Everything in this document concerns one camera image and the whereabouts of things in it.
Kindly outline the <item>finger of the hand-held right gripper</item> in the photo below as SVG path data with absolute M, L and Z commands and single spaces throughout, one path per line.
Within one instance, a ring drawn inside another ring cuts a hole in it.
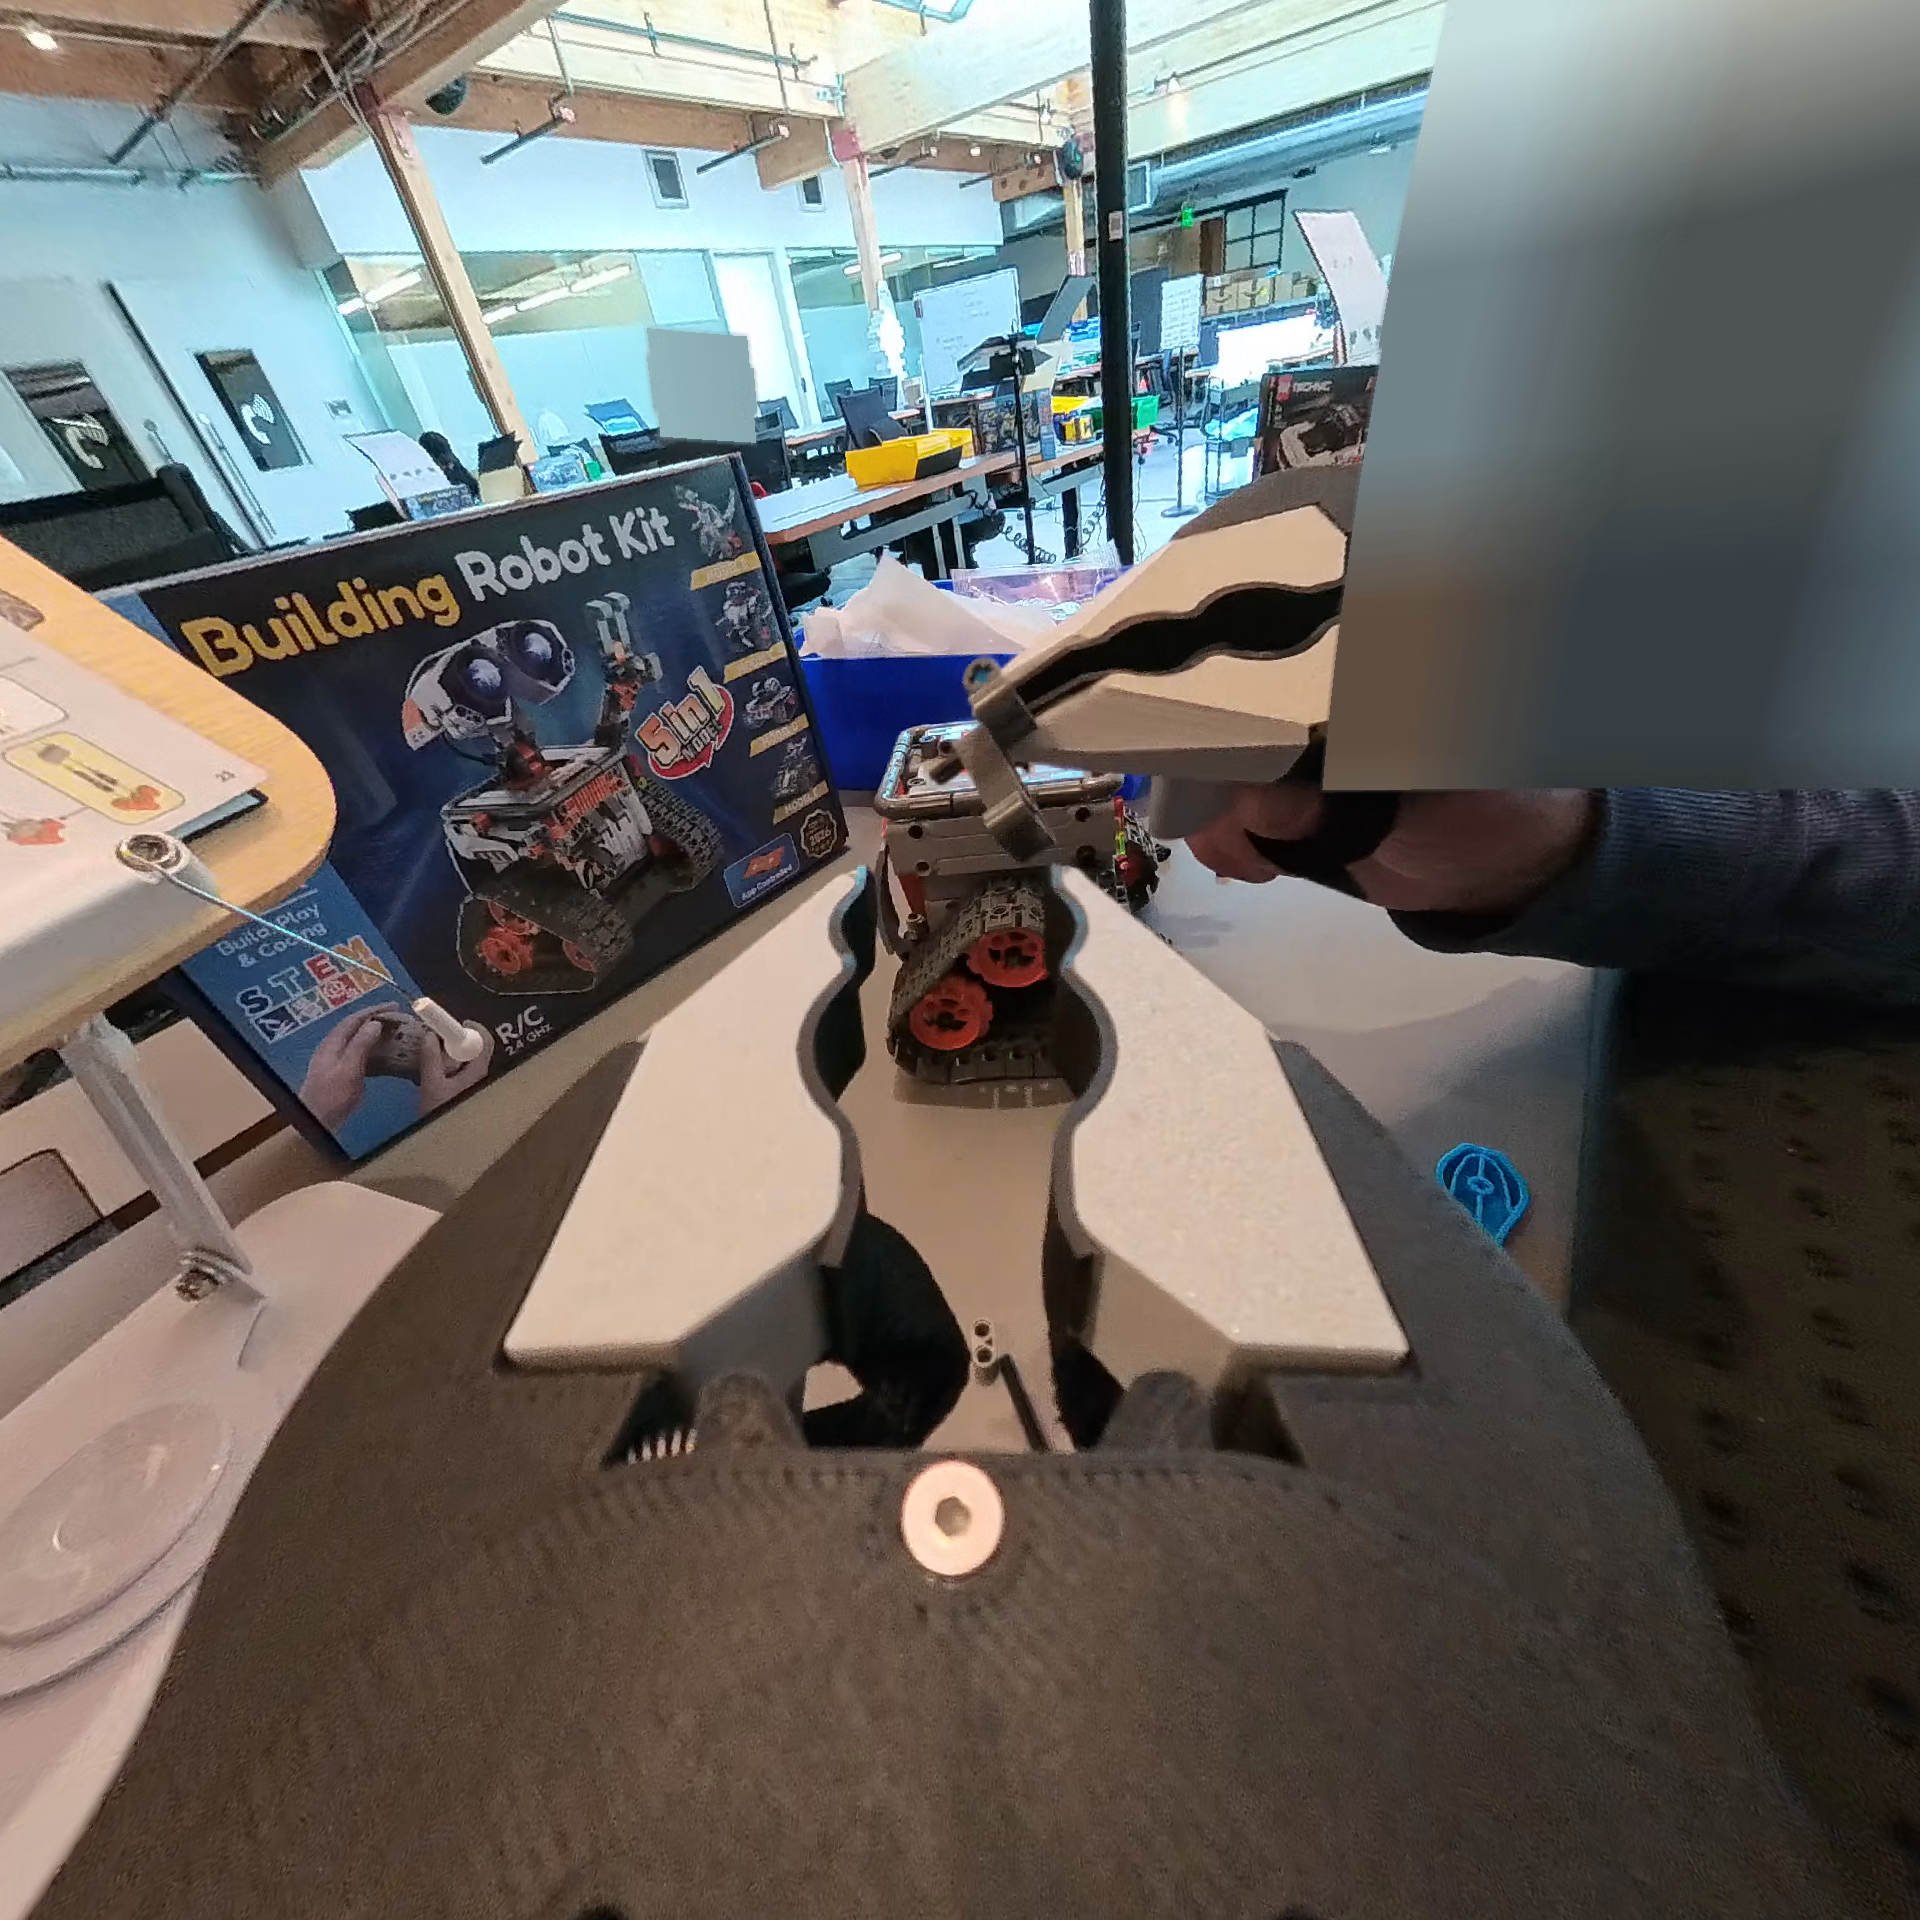
M 1189 676 L 1206 655 L 1308 655 L 1351 593 L 1351 525 L 1319 499 L 1171 533 L 1073 623 L 1005 661 L 1014 689 Z
M 1189 655 L 1171 676 L 1099 661 L 1069 689 L 1040 676 L 1014 683 L 1029 712 L 1029 762 L 1091 771 L 1091 773 L 1195 773 L 1195 782 L 1251 782 L 1291 773 L 1308 743 L 1334 725 L 1334 661 L 1336 631 L 1318 631 L 1291 655 Z

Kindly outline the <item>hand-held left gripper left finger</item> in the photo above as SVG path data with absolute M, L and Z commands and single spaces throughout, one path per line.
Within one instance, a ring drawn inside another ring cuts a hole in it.
M 844 873 L 641 1043 L 507 1335 L 512 1361 L 811 1376 L 825 1353 L 825 1267 L 865 1212 L 844 1085 L 873 1056 L 873 953 L 881 889 Z

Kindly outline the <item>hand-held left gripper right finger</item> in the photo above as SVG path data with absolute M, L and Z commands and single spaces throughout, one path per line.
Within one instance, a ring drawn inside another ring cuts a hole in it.
M 1082 1349 L 1116 1379 L 1400 1376 L 1409 1335 L 1283 1043 L 1082 873 L 1059 873 L 1059 895 L 1059 978 L 1091 1017 L 1091 1085 L 1059 1127 Z

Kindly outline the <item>dark grey angled beam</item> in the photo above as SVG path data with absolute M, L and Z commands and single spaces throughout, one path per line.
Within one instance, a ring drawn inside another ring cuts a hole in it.
M 1059 832 L 1014 773 L 1014 754 L 1029 743 L 1025 689 L 999 676 L 999 655 L 977 655 L 966 699 L 977 699 L 977 734 L 957 754 L 981 795 L 981 828 L 999 832 L 1005 863 L 1059 863 Z

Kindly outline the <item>person's right forearm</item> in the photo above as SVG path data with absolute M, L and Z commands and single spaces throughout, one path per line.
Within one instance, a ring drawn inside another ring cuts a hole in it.
M 1920 1005 L 1920 795 L 1600 795 L 1600 846 L 1499 913 L 1392 913 L 1416 943 Z

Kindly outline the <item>person's right hand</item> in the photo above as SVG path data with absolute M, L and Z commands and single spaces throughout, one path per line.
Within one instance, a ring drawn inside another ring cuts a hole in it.
M 1241 782 L 1233 808 L 1189 832 L 1189 857 L 1216 879 L 1294 879 L 1294 857 L 1275 863 L 1267 846 L 1319 832 L 1334 803 L 1351 795 Z M 1351 863 L 1351 889 L 1385 913 L 1513 920 L 1600 846 L 1600 808 L 1607 803 L 1587 782 L 1400 795 L 1392 832 L 1363 863 Z

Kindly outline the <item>black printed box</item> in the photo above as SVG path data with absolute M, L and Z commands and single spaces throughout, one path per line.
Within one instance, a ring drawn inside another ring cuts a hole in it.
M 1267 369 L 1251 465 L 1353 465 L 1385 369 Z

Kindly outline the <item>light blue separator tool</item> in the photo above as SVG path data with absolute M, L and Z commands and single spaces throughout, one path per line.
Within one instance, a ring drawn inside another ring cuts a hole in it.
M 1513 1229 L 1531 1220 L 1531 1173 L 1515 1173 L 1515 1156 L 1513 1152 L 1496 1152 L 1496 1146 L 1453 1146 L 1443 1156 L 1435 1156 L 1435 1187 L 1496 1235 L 1496 1246 L 1513 1246 Z

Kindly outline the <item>grey tracked toy robot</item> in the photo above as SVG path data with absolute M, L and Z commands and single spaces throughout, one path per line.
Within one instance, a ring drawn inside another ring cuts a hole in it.
M 898 953 L 888 1056 L 917 1085 L 1053 1085 L 1069 913 L 1053 873 L 1073 863 L 1116 900 L 1148 900 L 1171 846 L 1142 828 L 1142 773 L 1025 762 L 1025 795 L 1059 857 L 1014 863 L 977 773 L 941 773 L 966 725 L 907 725 L 873 795 L 881 808 L 881 936 Z

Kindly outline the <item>black pole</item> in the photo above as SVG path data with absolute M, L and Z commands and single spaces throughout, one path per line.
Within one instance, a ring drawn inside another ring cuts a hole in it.
M 1099 510 L 1132 564 L 1125 0 L 1091 0 Z

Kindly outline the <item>white flip chart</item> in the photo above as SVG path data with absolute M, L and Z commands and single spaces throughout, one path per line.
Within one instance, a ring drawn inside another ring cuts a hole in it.
M 1385 295 L 1392 295 L 1392 277 L 1385 277 L 1385 258 L 1370 258 L 1370 242 L 1363 242 L 1363 218 L 1336 206 L 1336 215 L 1294 215 L 1294 228 L 1308 228 L 1308 258 L 1318 258 L 1318 269 L 1319 269 L 1319 289 L 1334 289 L 1334 336 L 1336 336 L 1336 369 L 1370 369 L 1385 355 Z

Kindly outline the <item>white crumpled paper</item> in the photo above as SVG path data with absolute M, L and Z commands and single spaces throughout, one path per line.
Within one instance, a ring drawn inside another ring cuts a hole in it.
M 1040 607 L 957 593 L 898 558 L 844 607 L 805 618 L 805 655 L 1025 655 L 1029 641 L 1053 641 Z

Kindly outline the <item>blue plastic bin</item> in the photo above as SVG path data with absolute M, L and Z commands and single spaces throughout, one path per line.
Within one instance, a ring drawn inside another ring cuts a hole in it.
M 805 655 L 839 795 L 881 795 L 907 725 L 966 725 L 966 661 L 977 655 Z

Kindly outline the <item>yellow plastic bin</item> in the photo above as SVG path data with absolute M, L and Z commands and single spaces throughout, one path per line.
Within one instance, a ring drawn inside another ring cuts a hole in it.
M 966 458 L 977 458 L 977 427 L 844 440 L 844 479 L 854 482 L 917 482 L 917 479 L 948 479 Z

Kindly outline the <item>whiteboard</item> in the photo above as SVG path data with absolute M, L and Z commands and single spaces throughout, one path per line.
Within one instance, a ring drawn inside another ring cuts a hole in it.
M 920 395 L 948 401 L 966 395 L 966 355 L 981 345 L 1025 336 L 1025 277 L 1014 269 L 941 277 L 917 295 L 917 324 L 920 324 Z

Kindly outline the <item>white stand with wooden tray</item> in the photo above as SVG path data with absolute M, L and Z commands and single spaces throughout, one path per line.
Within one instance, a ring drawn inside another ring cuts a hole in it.
M 58 655 L 265 773 L 248 819 L 125 832 L 125 889 L 0 920 L 0 1070 L 58 1047 L 169 1229 L 153 1298 L 0 1413 L 0 1914 L 28 1920 L 104 1811 L 281 1405 L 435 1212 L 300 1187 L 228 1229 L 114 1005 L 312 879 L 331 782 L 292 725 L 53 564 L 0 544 L 0 590 L 53 618 Z

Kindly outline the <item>blue printed cardboard box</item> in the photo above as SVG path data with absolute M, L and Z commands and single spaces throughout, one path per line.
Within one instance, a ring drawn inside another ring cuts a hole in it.
M 104 590 L 331 773 L 324 873 L 183 961 L 377 1156 L 844 857 L 736 455 Z

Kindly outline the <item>black studded foam mat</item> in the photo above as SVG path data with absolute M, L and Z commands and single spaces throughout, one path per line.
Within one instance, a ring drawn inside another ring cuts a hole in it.
M 1626 971 L 1571 1335 L 1862 1920 L 1920 1914 L 1920 1017 Z

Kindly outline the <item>white instruction booklet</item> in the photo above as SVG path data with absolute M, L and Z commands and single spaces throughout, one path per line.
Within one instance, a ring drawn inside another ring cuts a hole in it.
M 248 819 L 265 773 L 183 719 L 53 650 L 53 618 L 0 593 L 0 913 L 58 920 L 133 873 L 125 832 Z

